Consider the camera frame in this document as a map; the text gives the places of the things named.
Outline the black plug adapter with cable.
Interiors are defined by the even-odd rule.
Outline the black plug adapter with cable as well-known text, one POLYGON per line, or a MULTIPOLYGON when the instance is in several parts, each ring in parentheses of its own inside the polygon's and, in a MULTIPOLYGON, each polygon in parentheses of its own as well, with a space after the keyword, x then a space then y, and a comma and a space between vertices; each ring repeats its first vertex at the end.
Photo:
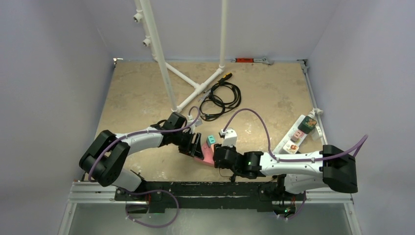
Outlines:
POLYGON ((230 169, 230 171, 232 172, 232 175, 230 175, 230 176, 225 176, 224 174, 222 174, 221 173, 221 168, 219 168, 218 169, 218 172, 219 172, 219 175, 221 176, 221 177, 223 177, 223 178, 228 178, 228 180, 230 181, 230 182, 235 182, 235 180, 236 180, 236 177, 238 176, 238 172, 236 171, 236 169, 235 168, 231 168, 230 169))

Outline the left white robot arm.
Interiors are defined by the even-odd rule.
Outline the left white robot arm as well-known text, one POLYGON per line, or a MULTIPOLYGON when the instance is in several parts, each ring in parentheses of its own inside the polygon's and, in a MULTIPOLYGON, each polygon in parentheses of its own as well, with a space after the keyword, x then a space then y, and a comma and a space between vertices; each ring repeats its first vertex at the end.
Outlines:
POLYGON ((201 134, 190 129, 191 121, 172 112, 168 119, 150 125, 144 130, 114 134, 109 130, 99 133, 81 157, 79 166, 101 186, 116 186, 127 190, 133 200, 146 194, 144 181, 138 174, 124 169, 128 156, 150 148, 173 144, 184 155, 203 159, 201 134))

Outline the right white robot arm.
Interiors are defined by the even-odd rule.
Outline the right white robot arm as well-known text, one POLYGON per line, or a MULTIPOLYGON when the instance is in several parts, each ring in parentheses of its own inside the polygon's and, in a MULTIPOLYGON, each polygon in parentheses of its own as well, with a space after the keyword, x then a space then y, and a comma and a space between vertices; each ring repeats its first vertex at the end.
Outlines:
POLYGON ((324 145, 321 151, 272 156, 262 151, 240 154, 235 147, 217 145, 213 161, 215 168, 229 169, 235 176, 247 179, 284 175, 283 181, 275 185, 275 193, 278 198, 287 199, 316 188, 357 193, 356 161, 350 152, 324 145))

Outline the pink power socket block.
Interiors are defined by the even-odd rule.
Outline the pink power socket block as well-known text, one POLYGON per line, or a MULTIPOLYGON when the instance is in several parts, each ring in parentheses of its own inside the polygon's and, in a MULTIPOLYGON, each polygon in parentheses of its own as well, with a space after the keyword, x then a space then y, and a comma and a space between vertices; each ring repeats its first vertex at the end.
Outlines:
POLYGON ((199 163, 214 167, 214 160, 213 160, 214 153, 210 145, 207 142, 205 142, 204 144, 202 144, 201 150, 202 150, 202 156, 194 157, 194 160, 199 163))

